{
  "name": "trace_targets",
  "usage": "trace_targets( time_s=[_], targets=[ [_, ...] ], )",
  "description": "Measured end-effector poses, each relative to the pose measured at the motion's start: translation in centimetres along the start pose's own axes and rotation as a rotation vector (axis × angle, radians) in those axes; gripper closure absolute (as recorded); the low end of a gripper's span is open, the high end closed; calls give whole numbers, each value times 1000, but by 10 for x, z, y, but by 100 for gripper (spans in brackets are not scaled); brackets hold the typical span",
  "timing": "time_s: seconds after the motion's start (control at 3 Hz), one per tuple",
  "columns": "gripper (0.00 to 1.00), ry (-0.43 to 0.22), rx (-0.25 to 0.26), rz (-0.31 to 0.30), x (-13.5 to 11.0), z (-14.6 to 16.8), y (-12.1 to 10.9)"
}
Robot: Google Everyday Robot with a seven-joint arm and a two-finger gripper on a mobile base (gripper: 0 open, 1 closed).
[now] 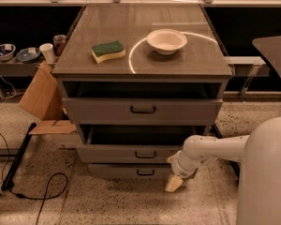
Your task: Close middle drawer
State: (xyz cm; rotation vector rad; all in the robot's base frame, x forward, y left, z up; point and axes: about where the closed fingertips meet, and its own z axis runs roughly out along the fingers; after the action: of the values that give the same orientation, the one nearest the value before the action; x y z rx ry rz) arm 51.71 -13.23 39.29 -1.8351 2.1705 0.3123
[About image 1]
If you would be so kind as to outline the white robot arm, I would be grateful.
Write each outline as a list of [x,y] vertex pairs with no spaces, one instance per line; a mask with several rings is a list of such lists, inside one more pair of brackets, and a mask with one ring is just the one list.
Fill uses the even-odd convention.
[[178,189],[215,158],[241,164],[236,225],[281,225],[281,117],[263,122],[245,136],[188,137],[183,148],[168,158],[166,191]]

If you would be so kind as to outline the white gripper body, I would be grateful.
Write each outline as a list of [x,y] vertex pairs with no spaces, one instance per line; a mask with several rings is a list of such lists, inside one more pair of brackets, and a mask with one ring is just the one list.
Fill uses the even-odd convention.
[[189,157],[185,151],[178,151],[176,160],[171,163],[172,172],[182,179],[193,179],[196,176],[200,161]]

